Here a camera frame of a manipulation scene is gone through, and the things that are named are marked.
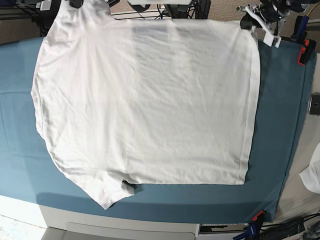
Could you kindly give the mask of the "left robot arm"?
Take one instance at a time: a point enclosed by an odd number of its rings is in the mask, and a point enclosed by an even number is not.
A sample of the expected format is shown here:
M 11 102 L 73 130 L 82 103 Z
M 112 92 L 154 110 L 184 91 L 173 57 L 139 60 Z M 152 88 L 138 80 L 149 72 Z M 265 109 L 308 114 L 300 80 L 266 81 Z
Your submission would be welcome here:
M 240 28 L 252 31 L 261 28 L 265 32 L 263 43 L 278 48 L 286 17 L 292 12 L 303 13 L 318 3 L 318 0 L 261 0 L 259 4 L 238 6 L 237 11 L 245 13 L 240 20 Z

